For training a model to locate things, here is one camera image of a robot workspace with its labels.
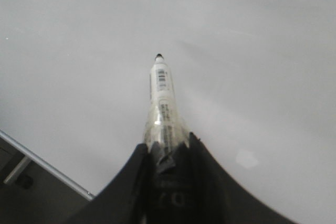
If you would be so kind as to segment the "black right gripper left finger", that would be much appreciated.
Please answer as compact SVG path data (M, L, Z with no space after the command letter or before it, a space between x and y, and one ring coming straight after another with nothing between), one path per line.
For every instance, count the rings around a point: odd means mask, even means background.
M142 223L149 154L138 144L117 176L67 223Z

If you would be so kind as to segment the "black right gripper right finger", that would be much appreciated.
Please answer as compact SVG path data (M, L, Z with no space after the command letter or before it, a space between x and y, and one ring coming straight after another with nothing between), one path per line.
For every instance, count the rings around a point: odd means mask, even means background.
M295 223L233 179L193 132L188 143L196 223Z

